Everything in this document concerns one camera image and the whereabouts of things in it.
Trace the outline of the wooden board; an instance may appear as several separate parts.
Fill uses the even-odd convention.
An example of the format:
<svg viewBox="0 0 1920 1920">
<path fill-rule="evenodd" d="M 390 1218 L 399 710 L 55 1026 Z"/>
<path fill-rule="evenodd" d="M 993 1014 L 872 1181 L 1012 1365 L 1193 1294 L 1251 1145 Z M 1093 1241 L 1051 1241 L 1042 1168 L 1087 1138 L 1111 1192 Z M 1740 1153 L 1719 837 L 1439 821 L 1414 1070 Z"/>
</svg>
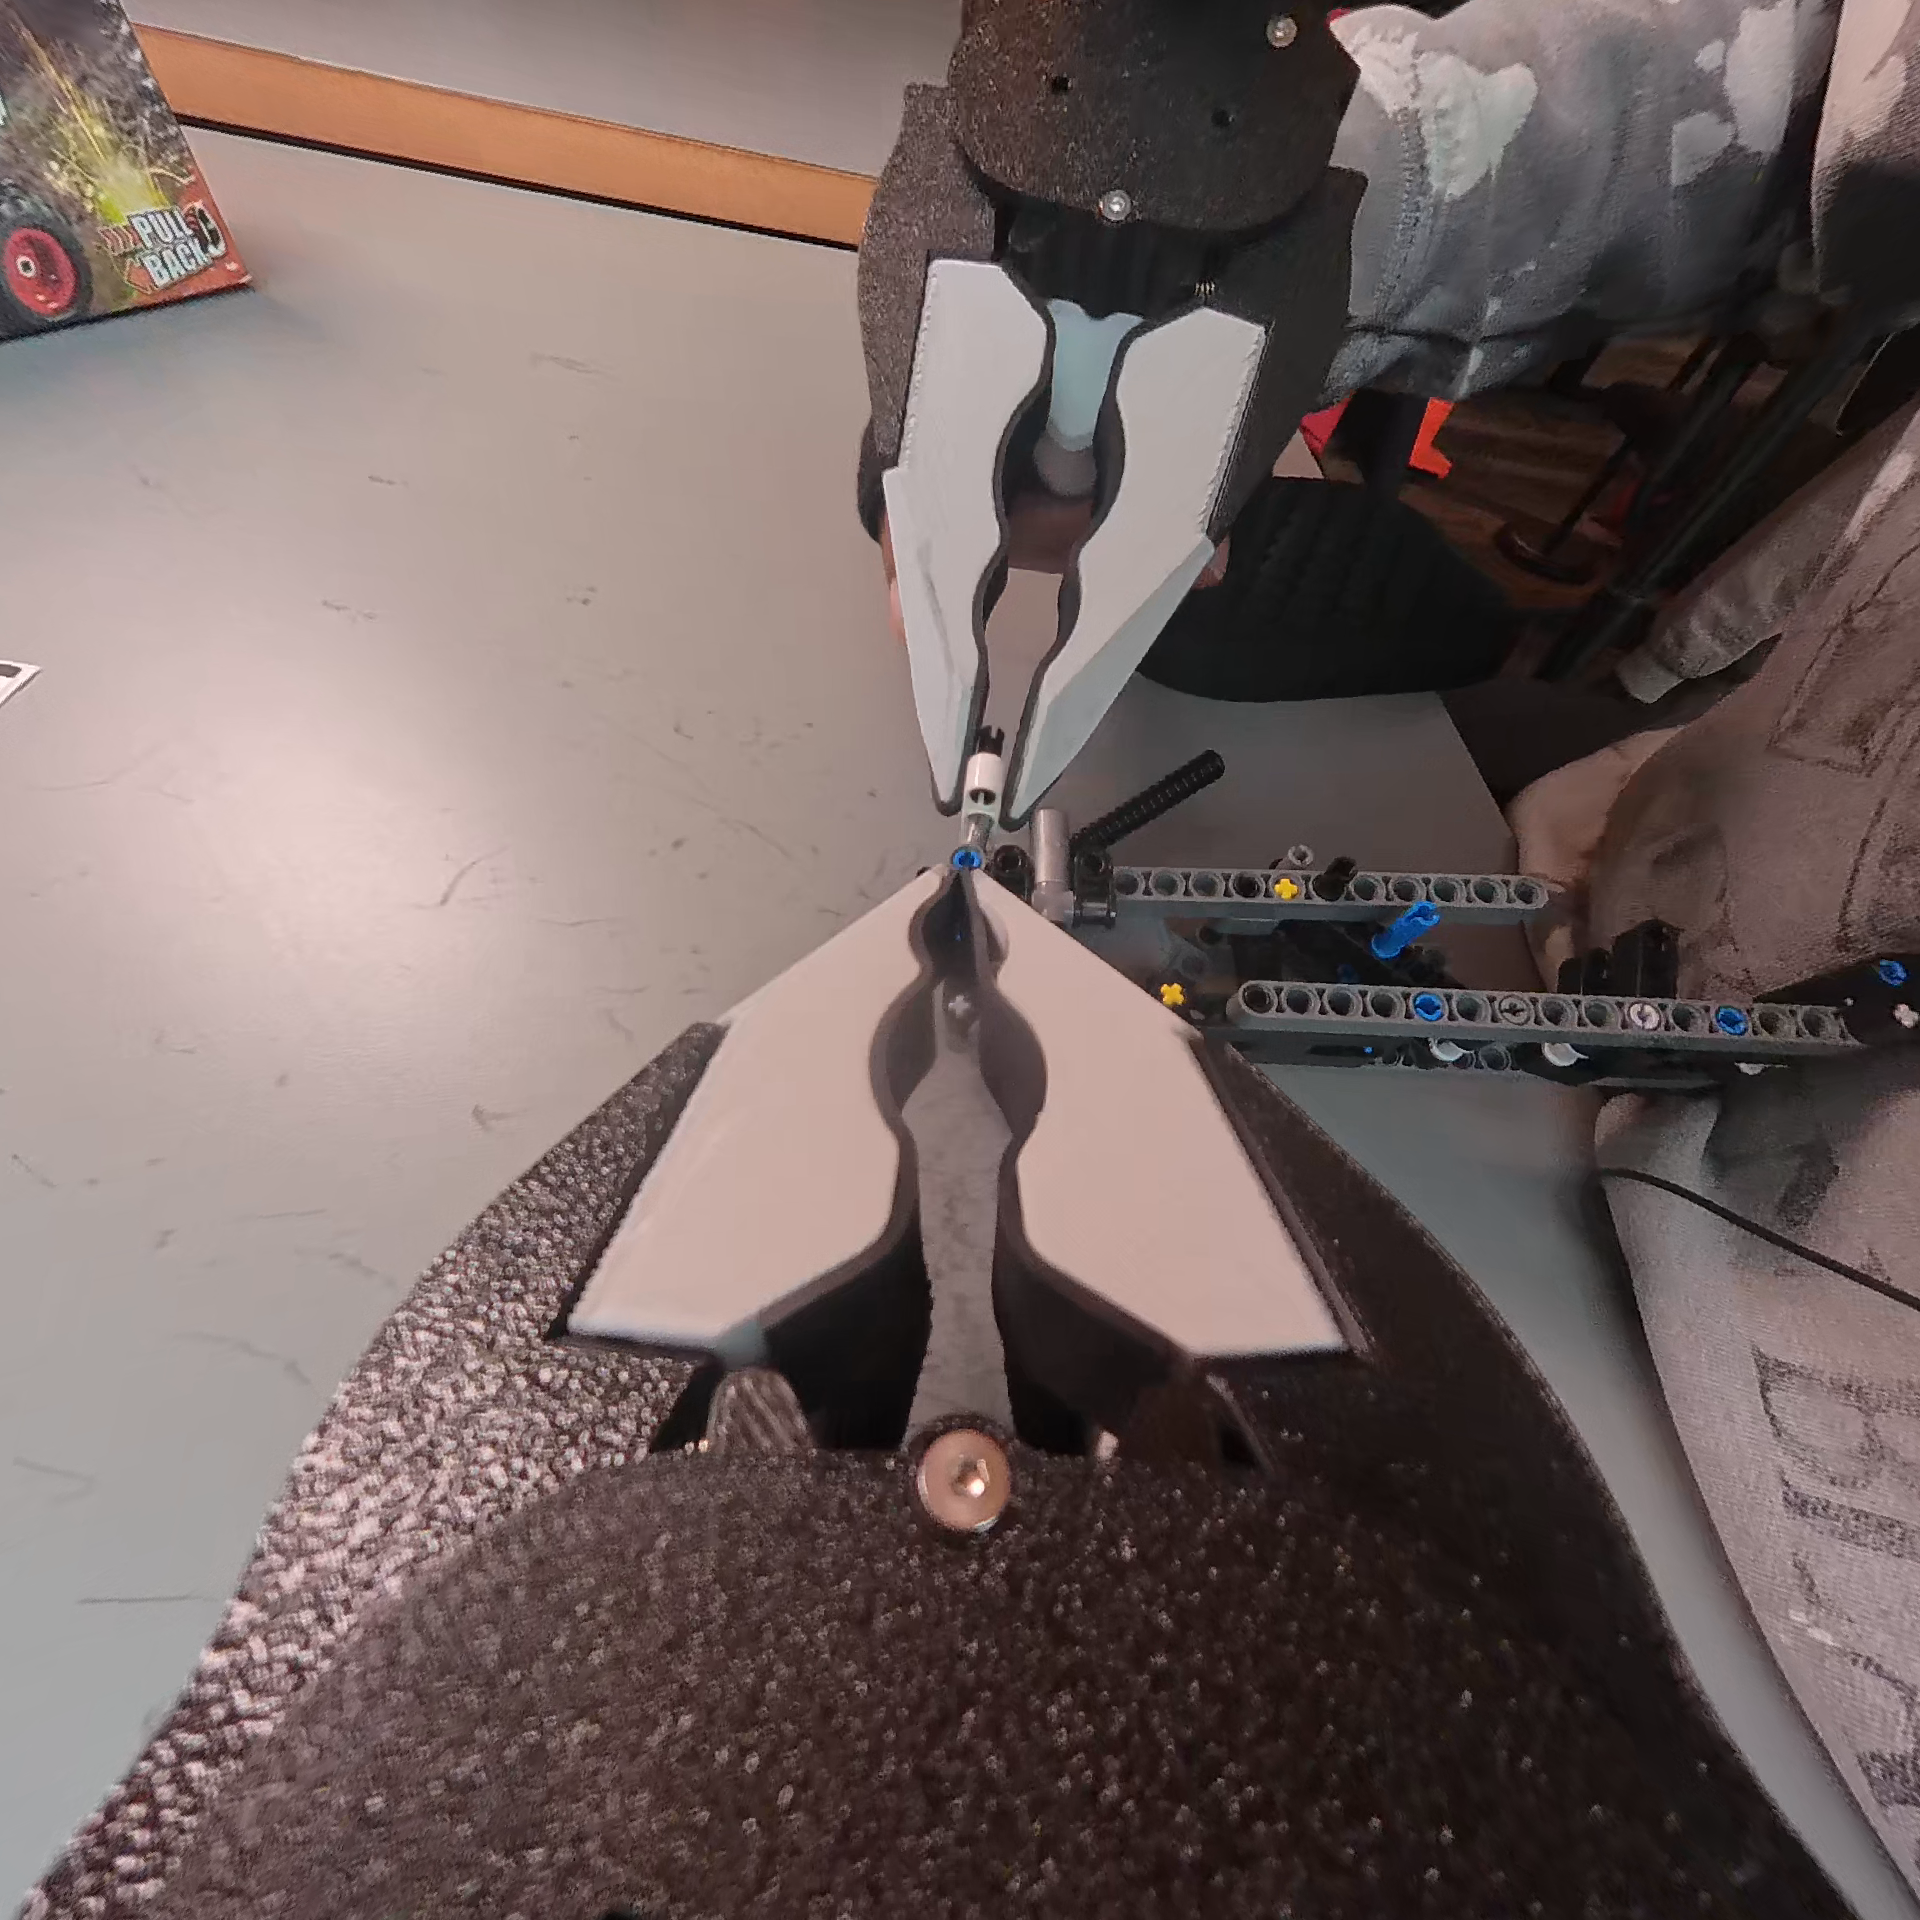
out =
<svg viewBox="0 0 1920 1920">
<path fill-rule="evenodd" d="M 138 27 L 181 120 L 207 132 L 856 249 L 875 181 L 713 140 L 492 100 Z"/>
</svg>

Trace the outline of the person's right forearm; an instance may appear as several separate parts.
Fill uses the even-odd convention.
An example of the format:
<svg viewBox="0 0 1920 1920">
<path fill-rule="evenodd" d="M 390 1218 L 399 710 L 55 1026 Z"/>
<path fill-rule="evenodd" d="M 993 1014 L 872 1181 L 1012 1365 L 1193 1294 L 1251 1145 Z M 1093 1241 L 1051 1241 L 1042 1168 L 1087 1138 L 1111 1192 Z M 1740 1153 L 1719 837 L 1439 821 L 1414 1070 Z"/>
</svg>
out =
<svg viewBox="0 0 1920 1920">
<path fill-rule="evenodd" d="M 1333 164 L 1369 181 L 1319 405 L 1466 398 L 1713 319 L 1810 222 L 1839 2 L 1367 8 Z"/>
</svg>

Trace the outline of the grey toy chassis assembly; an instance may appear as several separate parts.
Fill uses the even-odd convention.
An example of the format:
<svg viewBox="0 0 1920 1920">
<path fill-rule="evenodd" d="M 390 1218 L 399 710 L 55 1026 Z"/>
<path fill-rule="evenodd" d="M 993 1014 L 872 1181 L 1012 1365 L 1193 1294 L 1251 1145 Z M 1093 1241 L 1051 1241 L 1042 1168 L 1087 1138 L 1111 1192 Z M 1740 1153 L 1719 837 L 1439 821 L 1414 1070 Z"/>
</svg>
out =
<svg viewBox="0 0 1920 1920">
<path fill-rule="evenodd" d="M 1473 985 L 1439 935 L 1555 916 L 1533 874 L 1372 872 L 1307 847 L 1272 864 L 1127 864 L 1121 847 L 1224 774 L 1196 754 L 1026 842 L 964 821 L 944 874 L 989 877 L 1178 1014 L 1261 1066 L 1481 1067 L 1602 1090 L 1704 1090 L 1769 1067 L 1918 1056 L 1918 956 L 1886 952 L 1756 998 L 1683 997 L 1683 937 L 1634 923 L 1559 983 Z"/>
</svg>

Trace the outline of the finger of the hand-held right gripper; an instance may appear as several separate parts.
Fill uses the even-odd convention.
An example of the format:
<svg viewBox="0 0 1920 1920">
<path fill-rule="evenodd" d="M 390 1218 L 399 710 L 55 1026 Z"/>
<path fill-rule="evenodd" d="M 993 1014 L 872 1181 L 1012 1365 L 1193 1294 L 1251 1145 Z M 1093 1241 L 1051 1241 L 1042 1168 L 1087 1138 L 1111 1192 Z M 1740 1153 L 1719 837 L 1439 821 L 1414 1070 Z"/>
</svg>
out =
<svg viewBox="0 0 1920 1920">
<path fill-rule="evenodd" d="M 1051 372 L 1051 319 L 989 261 L 937 259 L 902 443 L 882 476 L 934 802 L 958 812 L 988 710 L 988 598 L 1006 563 L 1006 452 Z"/>
<path fill-rule="evenodd" d="M 1261 323 L 1211 307 L 1125 338 L 1100 407 L 1118 483 L 1063 589 L 1063 632 L 1023 711 L 1006 822 L 1026 822 L 1077 756 L 1211 563 L 1211 509 L 1233 473 L 1263 338 Z"/>
</svg>

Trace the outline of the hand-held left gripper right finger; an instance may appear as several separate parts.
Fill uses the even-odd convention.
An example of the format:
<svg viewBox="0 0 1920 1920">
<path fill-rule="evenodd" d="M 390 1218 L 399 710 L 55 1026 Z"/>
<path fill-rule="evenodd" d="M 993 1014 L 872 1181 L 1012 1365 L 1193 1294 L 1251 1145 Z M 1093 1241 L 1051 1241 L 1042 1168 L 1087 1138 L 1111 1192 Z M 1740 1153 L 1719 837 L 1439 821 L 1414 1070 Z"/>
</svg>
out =
<svg viewBox="0 0 1920 1920">
<path fill-rule="evenodd" d="M 995 882 L 966 891 L 1026 1247 L 1188 1358 L 1343 1352 L 1196 1032 Z"/>
</svg>

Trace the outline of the toy truck set box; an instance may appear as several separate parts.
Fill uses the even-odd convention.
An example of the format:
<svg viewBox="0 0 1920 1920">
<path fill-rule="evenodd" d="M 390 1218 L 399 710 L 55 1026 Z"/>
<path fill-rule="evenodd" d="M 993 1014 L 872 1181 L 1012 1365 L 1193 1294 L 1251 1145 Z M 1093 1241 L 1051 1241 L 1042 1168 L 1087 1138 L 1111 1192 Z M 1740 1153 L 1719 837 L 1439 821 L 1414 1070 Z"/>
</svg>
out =
<svg viewBox="0 0 1920 1920">
<path fill-rule="evenodd" d="M 248 269 L 118 2 L 3 2 L 3 338 Z"/>
</svg>

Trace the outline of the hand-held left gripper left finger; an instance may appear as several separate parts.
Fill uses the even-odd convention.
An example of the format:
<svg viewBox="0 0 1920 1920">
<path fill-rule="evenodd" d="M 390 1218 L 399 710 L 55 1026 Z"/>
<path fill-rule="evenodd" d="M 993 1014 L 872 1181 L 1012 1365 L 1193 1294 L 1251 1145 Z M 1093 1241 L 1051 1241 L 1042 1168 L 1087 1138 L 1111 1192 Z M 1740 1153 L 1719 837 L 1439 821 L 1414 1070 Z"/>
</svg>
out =
<svg viewBox="0 0 1920 1920">
<path fill-rule="evenodd" d="M 902 1107 L 934 1043 L 930 867 L 756 997 L 565 1322 L 623 1342 L 768 1342 L 906 1226 Z"/>
</svg>

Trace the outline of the person's right hand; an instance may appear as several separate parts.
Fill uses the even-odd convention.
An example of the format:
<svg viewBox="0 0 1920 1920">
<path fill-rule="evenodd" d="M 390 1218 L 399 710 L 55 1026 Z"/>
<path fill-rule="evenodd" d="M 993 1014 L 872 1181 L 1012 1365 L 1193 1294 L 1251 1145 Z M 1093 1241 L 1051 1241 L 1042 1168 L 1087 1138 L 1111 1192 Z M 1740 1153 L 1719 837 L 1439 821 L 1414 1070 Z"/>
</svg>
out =
<svg viewBox="0 0 1920 1920">
<path fill-rule="evenodd" d="M 1012 570 L 1063 576 L 1090 529 L 1090 495 L 1057 495 L 1042 483 L 1011 500 L 1006 565 Z M 898 555 L 888 520 L 878 520 L 882 576 L 888 589 L 888 626 L 906 643 Z"/>
</svg>

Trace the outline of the black wired earbud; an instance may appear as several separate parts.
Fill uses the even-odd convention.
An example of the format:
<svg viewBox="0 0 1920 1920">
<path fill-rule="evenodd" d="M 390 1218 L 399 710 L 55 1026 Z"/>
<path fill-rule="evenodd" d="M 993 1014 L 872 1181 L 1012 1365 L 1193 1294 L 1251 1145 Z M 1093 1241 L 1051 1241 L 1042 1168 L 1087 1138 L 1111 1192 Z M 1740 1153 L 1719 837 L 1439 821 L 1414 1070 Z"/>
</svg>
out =
<svg viewBox="0 0 1920 1920">
<path fill-rule="evenodd" d="M 1835 1260 L 1835 1258 L 1828 1258 L 1828 1255 L 1824 1255 L 1824 1250 L 1816 1250 L 1816 1247 L 1810 1247 L 1810 1245 L 1802 1245 L 1802 1241 L 1796 1241 L 1791 1233 L 1781 1233 L 1778 1227 L 1766 1227 L 1766 1226 L 1761 1226 L 1761 1220 L 1753 1220 L 1753 1218 L 1749 1218 L 1749 1215 L 1740 1215 L 1740 1211 L 1733 1211 L 1733 1207 L 1708 1198 L 1698 1189 L 1678 1185 L 1678 1181 L 1661 1180 L 1656 1171 L 1631 1168 L 1631 1165 L 1598 1165 L 1595 1181 L 1598 1185 L 1607 1185 L 1610 1181 L 1610 1185 L 1636 1185 L 1636 1189 L 1661 1192 L 1661 1196 L 1668 1196 L 1668 1198 L 1677 1198 L 1683 1205 L 1693 1205 L 1694 1211 L 1713 1215 L 1716 1220 L 1722 1220 L 1722 1226 L 1727 1226 L 1727 1227 L 1733 1227 L 1733 1232 L 1740 1232 L 1749 1236 L 1764 1241 L 1766 1247 L 1772 1247 L 1772 1250 L 1781 1250 L 1781 1255 L 1788 1255 L 1792 1260 L 1802 1260 L 1802 1263 L 1810 1263 L 1816 1270 L 1825 1270 L 1825 1272 L 1831 1272 L 1831 1278 L 1839 1278 L 1845 1284 L 1855 1284 L 1855 1285 L 1880 1296 L 1886 1303 L 1894 1303 L 1902 1310 L 1915 1310 L 1918 1312 L 1918 1296 L 1906 1294 L 1906 1290 L 1902 1290 L 1902 1285 L 1894 1285 L 1891 1280 L 1886 1280 L 1878 1272 L 1868 1272 L 1868 1270 L 1862 1270 L 1862 1268 L 1855 1268 L 1849 1260 Z"/>
</svg>

